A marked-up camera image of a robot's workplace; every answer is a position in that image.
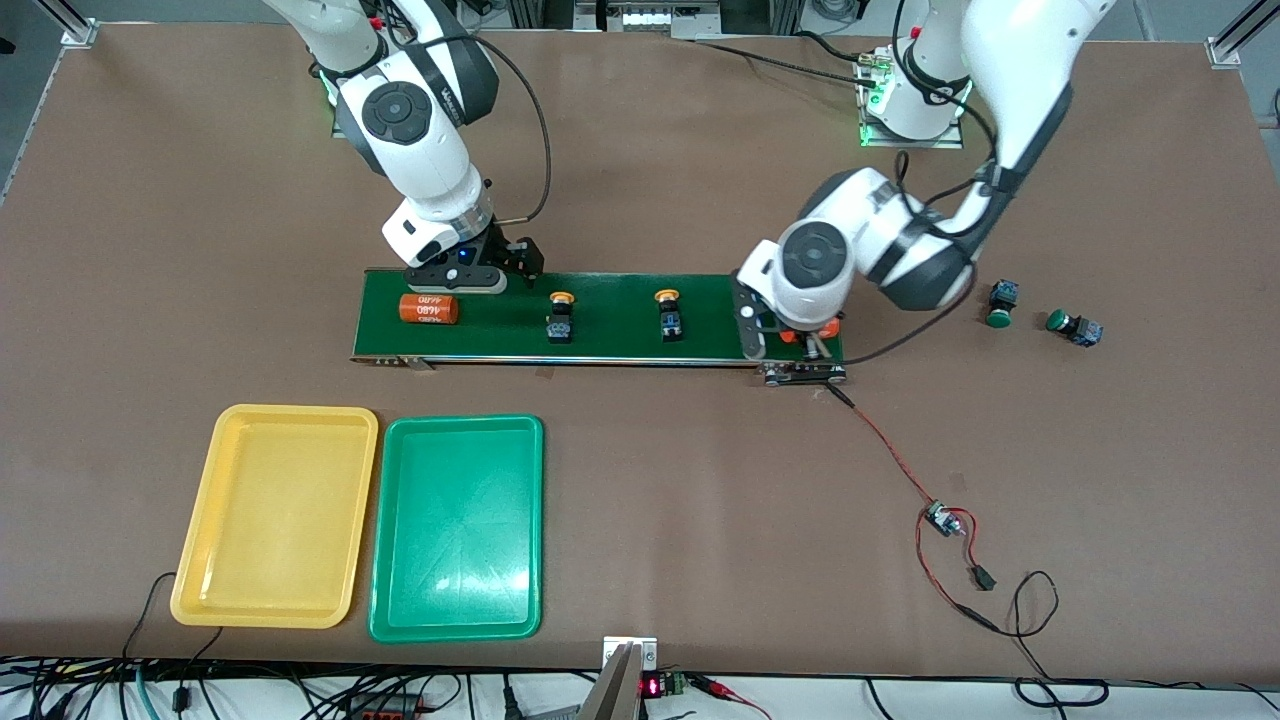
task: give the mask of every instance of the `green tray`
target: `green tray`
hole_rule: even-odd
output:
[[[387,428],[369,634],[527,638],[541,621],[543,424],[401,418]]]
[[[680,291],[685,338],[663,342],[658,304],[663,288]],[[549,296],[573,293],[573,342],[547,341]],[[399,297],[412,292],[401,270],[365,272],[365,293],[352,360],[398,364],[512,363],[577,365],[649,365],[754,368],[742,356],[728,275],[628,273],[547,273],[526,288],[511,279],[500,295],[458,295],[458,323],[430,325],[401,322]],[[836,357],[840,338],[827,341]],[[799,345],[765,336],[765,360],[800,361]]]

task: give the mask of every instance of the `table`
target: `table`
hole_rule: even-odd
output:
[[[727,272],[829,174],[892,163],[858,147],[837,83],[646,35],[492,37],[552,123],[556,187],[527,227],[548,270]],[[800,40],[744,46],[838,69]],[[1028,673],[922,577],[919,498],[826,392],[731,370],[349,363],[398,196],[326,137],[307,63],[288,27],[237,24],[108,26],[64,59],[0,209],[0,651],[119,652],[177,564],[214,419],[288,402],[383,423],[539,415],[543,626],[372,643],[366,532],[343,624],[229,629],[211,656],[591,667],[603,635],[634,633],[709,671]],[[1280,192],[1239,78],[1199,46],[1091,44],[1074,82],[982,258],[982,283],[1021,283],[1014,327],[986,328],[975,293],[854,368],[849,392],[980,518],[991,594],[966,585],[959,543],[925,538],[963,601],[1002,619],[1023,573],[1057,580],[1061,611],[1032,641],[1051,673],[1275,682]],[[465,138],[511,215],[543,167],[529,100],[503,83]],[[916,152],[909,186],[950,186],[984,151]],[[1057,306],[1106,341],[1039,329]],[[923,319],[867,283],[847,310],[850,352]],[[137,653],[209,637],[157,605]]]

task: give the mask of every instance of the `yellow tray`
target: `yellow tray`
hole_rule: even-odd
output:
[[[169,610],[187,625],[330,628],[351,607],[378,443],[361,407],[218,418]]]

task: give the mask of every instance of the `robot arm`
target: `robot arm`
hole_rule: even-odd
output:
[[[498,73],[476,42],[433,45],[465,37],[461,23],[438,0],[399,0],[416,33],[402,45],[358,0],[265,1],[307,42],[351,145],[404,196],[383,225],[396,254],[419,268],[484,234],[493,201],[457,128],[493,109]]]
[[[998,136],[993,160],[955,217],[943,219],[915,197],[904,197],[872,168],[841,173],[818,188],[777,243],[755,247],[739,282],[803,332],[822,328],[841,310],[855,272],[904,310],[950,302],[1062,122],[1071,100],[1071,65],[1108,5],[1106,0],[969,1],[959,46]]]

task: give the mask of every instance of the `green conveyor belt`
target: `green conveyor belt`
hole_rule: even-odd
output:
[[[401,270],[370,269],[352,360],[421,359],[428,363],[548,365],[755,366],[742,356],[728,275],[548,273],[532,290],[512,278],[500,295],[460,295],[458,323],[399,319],[399,297],[412,292]],[[680,291],[685,337],[663,342],[658,304],[663,288]],[[573,342],[547,340],[549,296],[573,293]],[[799,361],[801,350],[767,334],[769,361]],[[827,347],[841,356],[840,338]]]

